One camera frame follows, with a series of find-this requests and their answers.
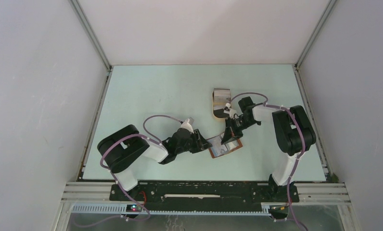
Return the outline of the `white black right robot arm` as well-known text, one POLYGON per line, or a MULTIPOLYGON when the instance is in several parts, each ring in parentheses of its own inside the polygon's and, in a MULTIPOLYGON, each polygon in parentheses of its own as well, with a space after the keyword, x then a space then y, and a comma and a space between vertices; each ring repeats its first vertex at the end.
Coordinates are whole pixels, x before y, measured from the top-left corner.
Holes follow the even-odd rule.
POLYGON ((238 102, 241 115, 238 115, 230 103, 226 103, 224 113, 225 131, 221 140, 227 144, 243 136, 243 130, 261 125, 263 122, 274 126, 278 147, 284 153, 284 158, 270 175, 271 184, 267 188, 268 197, 280 201, 287 194, 285 188, 292 181, 294 172, 301 157, 316 143, 316 134, 309 118, 300 105, 286 108, 263 103, 253 103, 250 97, 244 97, 238 102))

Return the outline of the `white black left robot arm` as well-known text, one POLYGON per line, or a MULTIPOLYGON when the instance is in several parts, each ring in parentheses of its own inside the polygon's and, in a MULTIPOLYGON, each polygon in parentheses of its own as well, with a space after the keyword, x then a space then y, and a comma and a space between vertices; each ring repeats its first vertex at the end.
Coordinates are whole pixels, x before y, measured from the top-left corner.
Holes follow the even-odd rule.
POLYGON ((134 125, 128 125, 102 139, 97 149, 102 155, 100 165, 108 169, 122 186, 121 194, 127 200, 138 198, 138 179, 130 166, 141 156, 165 165, 182 153, 199 153, 212 147, 198 129, 179 128, 171 137, 158 142, 140 134, 134 125))

